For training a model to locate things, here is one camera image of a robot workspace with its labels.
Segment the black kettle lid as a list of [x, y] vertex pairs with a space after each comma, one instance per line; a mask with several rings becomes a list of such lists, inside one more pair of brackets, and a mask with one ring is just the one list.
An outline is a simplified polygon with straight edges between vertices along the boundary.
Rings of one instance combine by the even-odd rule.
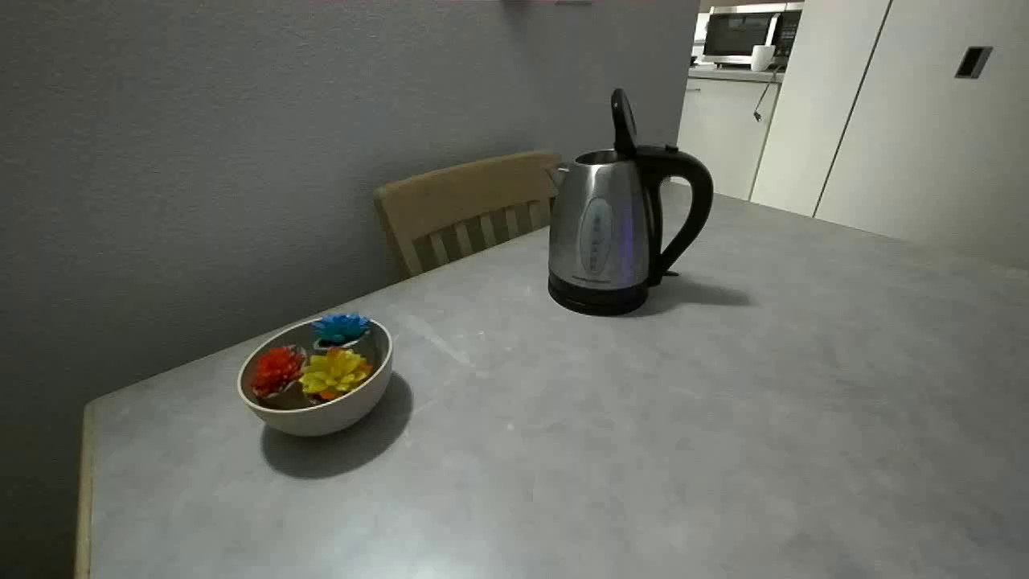
[[612, 122], [614, 122], [614, 151], [622, 159], [635, 159], [636, 156], [635, 106], [622, 86], [612, 91]]

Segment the stainless steel electric kettle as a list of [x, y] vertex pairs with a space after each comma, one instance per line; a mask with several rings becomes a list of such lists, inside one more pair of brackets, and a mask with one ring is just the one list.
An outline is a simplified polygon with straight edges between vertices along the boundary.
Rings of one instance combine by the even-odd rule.
[[[692, 207], [671, 240], [664, 240], [660, 187], [668, 177], [692, 187]], [[551, 208], [551, 296], [587, 315], [639, 309], [702, 234], [712, 208], [712, 171], [680, 148], [578, 156], [558, 166]]]

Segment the wooden chair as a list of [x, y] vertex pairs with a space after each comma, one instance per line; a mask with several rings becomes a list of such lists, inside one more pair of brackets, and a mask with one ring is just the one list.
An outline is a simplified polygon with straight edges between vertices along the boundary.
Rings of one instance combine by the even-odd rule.
[[382, 182], [376, 208], [408, 276], [511, 240], [551, 221], [558, 163], [521, 151]]

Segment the blue toy flower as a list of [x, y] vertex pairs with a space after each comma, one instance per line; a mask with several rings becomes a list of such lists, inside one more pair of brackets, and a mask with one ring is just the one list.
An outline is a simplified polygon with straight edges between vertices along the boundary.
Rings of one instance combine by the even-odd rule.
[[361, 311], [322, 315], [316, 322], [316, 339], [322, 344], [349, 344], [349, 340], [361, 340], [368, 332], [369, 332], [369, 320]]

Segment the yellow toy flower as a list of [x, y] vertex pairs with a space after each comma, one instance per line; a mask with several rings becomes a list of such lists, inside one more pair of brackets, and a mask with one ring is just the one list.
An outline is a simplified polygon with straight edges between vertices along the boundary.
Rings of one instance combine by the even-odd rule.
[[299, 385], [312, 399], [338, 399], [357, 389], [372, 373], [372, 364], [357, 352], [325, 352], [301, 364]]

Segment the white ceramic bowl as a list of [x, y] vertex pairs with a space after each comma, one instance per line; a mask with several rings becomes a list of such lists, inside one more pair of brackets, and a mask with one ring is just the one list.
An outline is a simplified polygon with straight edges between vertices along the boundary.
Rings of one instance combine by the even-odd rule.
[[[316, 339], [316, 322], [299, 322], [299, 326], [289, 326], [289, 327], [276, 332], [260, 347], [255, 347], [245, 357], [245, 364], [237, 368], [237, 396], [241, 396], [241, 403], [268, 428], [273, 428], [281, 434], [292, 434], [292, 436], [338, 434], [338, 430], [363, 421], [379, 404], [379, 399], [386, 396], [388, 381], [393, 381], [393, 336], [388, 336], [386, 326], [369, 320], [369, 332], [361, 340], [322, 344]], [[255, 361], [265, 352], [273, 352], [273, 347], [299, 352], [301, 364], [312, 355], [325, 355], [325, 352], [357, 352], [372, 364], [372, 373], [357, 389], [349, 389], [348, 396], [338, 396], [338, 399], [328, 399], [328, 403], [306, 396], [301, 385], [299, 385], [299, 377], [289, 385], [283, 385], [281, 393], [260, 396], [260, 393], [251, 389]]]

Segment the red toy flower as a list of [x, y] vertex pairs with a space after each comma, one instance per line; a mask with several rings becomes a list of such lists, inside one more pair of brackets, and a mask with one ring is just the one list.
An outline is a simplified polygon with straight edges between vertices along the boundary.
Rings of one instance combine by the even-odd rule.
[[289, 385], [301, 369], [301, 355], [292, 347], [265, 352], [255, 361], [251, 389], [260, 396], [273, 396]]

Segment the white kitchen cabinet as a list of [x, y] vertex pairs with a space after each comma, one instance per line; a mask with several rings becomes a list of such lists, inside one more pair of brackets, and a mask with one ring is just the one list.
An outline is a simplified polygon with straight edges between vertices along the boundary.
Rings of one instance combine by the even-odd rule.
[[680, 148], [706, 163], [721, 197], [748, 198], [779, 106], [771, 75], [692, 75]]

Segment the microwave oven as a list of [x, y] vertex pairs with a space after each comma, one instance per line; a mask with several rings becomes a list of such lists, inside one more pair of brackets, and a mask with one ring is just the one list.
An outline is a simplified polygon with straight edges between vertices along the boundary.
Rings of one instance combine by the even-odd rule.
[[716, 69], [748, 69], [752, 47], [771, 47], [771, 69], [786, 71], [802, 29], [799, 4], [741, 4], [706, 12], [702, 56]]

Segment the white cup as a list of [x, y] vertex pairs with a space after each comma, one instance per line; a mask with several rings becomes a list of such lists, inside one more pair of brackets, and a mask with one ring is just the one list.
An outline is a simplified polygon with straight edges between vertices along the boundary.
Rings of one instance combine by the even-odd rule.
[[775, 63], [775, 45], [752, 45], [748, 71], [771, 71]]

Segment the black wall switch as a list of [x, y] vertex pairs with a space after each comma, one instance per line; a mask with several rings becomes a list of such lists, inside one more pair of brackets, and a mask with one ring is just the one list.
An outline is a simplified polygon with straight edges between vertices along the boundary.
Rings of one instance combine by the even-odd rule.
[[978, 80], [982, 71], [984, 71], [984, 63], [986, 63], [986, 58], [992, 58], [992, 52], [993, 52], [992, 45], [972, 45], [972, 47], [964, 52], [956, 77], [960, 77], [960, 80]]

